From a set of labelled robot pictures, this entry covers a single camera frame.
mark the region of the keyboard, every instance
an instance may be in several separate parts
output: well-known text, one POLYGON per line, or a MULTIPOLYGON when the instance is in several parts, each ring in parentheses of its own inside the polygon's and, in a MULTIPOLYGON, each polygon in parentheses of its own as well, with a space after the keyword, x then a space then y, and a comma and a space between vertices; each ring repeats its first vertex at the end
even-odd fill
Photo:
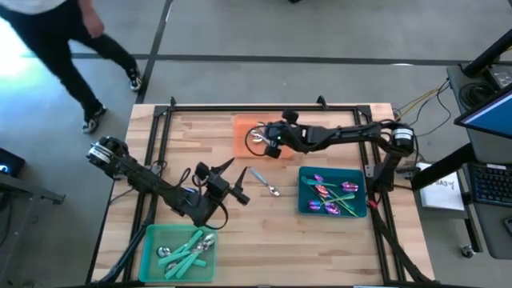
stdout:
POLYGON ((512 167, 469 164, 476 202, 512 207, 512 167))

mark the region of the teal plastic bin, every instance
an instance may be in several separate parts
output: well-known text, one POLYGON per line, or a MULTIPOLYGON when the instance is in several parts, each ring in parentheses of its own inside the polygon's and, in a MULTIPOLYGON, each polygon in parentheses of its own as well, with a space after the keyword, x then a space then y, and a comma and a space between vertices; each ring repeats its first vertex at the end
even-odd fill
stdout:
POLYGON ((167 280, 164 277, 164 268, 158 266, 157 248, 167 246, 174 251, 187 243, 197 230, 202 230, 204 234, 215 233, 215 237, 217 237, 217 232, 205 227, 197 228, 192 225, 148 226, 138 279, 142 282, 212 282, 215 276, 218 239, 213 247, 198 256, 198 259, 206 261, 206 267, 192 265, 180 279, 173 276, 167 280))
POLYGON ((318 211, 312 211, 309 209, 310 200, 319 200, 319 196, 312 191, 303 181, 301 177, 314 180, 314 175, 318 174, 324 178, 324 182, 335 184, 336 187, 327 187, 335 192, 338 196, 346 194, 342 191, 341 184, 343 182, 352 182, 359 186, 357 192, 354 192, 354 199, 345 200, 345 202, 352 205, 354 212, 358 215, 357 218, 366 217, 366 187, 365 177, 362 171, 352 169, 335 169, 335 168, 323 168, 323 167, 308 167, 304 166, 298 170, 298 212, 304 215, 317 215, 317 216, 330 216, 330 217, 346 217, 356 218, 350 212, 342 207, 339 207, 340 215, 328 214, 325 209, 321 208, 318 211))

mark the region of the silver spoon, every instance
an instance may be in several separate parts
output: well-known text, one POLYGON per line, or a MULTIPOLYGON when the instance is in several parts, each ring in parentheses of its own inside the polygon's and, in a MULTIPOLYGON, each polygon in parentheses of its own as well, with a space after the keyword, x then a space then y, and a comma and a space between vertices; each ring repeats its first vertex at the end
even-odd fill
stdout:
POLYGON ((265 184, 265 186, 269 188, 269 192, 272 194, 272 196, 279 197, 281 195, 281 192, 279 192, 278 188, 269 185, 269 183, 264 179, 264 177, 260 173, 256 172, 256 170, 253 167, 250 168, 250 172, 254 176, 256 176, 256 178, 259 181, 261 181, 263 184, 265 184))
POLYGON ((167 257, 170 255, 170 249, 169 247, 165 247, 165 246, 160 246, 159 248, 157 248, 157 256, 159 258, 164 258, 164 257, 167 257))
POLYGON ((167 274, 171 269, 173 269, 178 264, 178 261, 171 262, 167 264, 164 274, 167 274))
POLYGON ((191 252, 192 254, 183 260, 183 264, 178 264, 180 267, 176 267, 174 272, 176 273, 176 277, 180 279, 184 273, 190 268, 195 259, 200 255, 200 253, 207 252, 213 245, 215 244, 215 233, 210 233, 204 237, 204 239, 197 245, 195 249, 191 252))

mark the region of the sneaker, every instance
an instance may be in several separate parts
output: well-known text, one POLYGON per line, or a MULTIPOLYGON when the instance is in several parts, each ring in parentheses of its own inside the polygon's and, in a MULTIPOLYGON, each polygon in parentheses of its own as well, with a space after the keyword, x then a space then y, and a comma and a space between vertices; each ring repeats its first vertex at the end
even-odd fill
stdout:
POLYGON ((94 113, 93 117, 85 118, 85 121, 82 126, 82 132, 84 134, 92 134, 96 132, 99 127, 99 120, 106 112, 106 107, 102 106, 100 110, 94 113))
POLYGON ((142 76, 141 72, 137 67, 132 68, 126 72, 128 78, 130 79, 130 89, 134 92, 137 92, 141 89, 142 86, 142 76))

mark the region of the concrete floor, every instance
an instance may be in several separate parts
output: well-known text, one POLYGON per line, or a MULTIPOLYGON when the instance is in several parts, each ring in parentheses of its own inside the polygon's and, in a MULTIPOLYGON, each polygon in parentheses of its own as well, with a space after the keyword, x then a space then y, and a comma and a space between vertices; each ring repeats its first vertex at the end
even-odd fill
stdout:
MULTIPOLYGON (((96 1, 108 33, 150 62, 153 56, 143 54, 151 52, 165 4, 96 1)), ((510 28, 511 12, 506 0, 303 0, 294 6, 286 0, 174 0, 156 48, 159 54, 173 55, 471 60, 510 28)), ((0 286, 8 286, 7 281, 44 288, 79 285, 86 279, 112 187, 85 154, 102 135, 124 138, 137 96, 115 64, 76 59, 110 108, 99 131, 85 136, 82 112, 58 80, 37 59, 19 57, 26 48, 4 22, 0 35, 9 44, 0 47, 0 62, 9 64, 0 67, 0 146, 27 160, 26 180, 67 194, 62 206, 34 200, 24 231, 11 231, 0 249, 3 261, 13 255, 0 286)), ((72 48, 90 53, 80 45, 72 48)), ((139 65, 144 69, 150 62, 139 65)), ((159 60, 148 67, 145 103, 167 103, 171 95, 180 103, 312 102, 322 94, 328 102, 391 102, 399 107, 446 78, 444 66, 159 60)), ((451 92, 442 100, 458 114, 451 92)), ((424 133, 445 117, 432 102, 414 128, 424 133)), ((420 147, 426 159, 436 160, 467 141, 465 130, 449 122, 420 138, 420 147)), ((27 200, 18 202, 15 212, 27 207, 27 200)), ((487 253, 471 260, 459 255, 458 246, 469 241, 463 221, 426 210, 420 215, 437 280, 510 285, 511 261, 493 260, 487 253)))

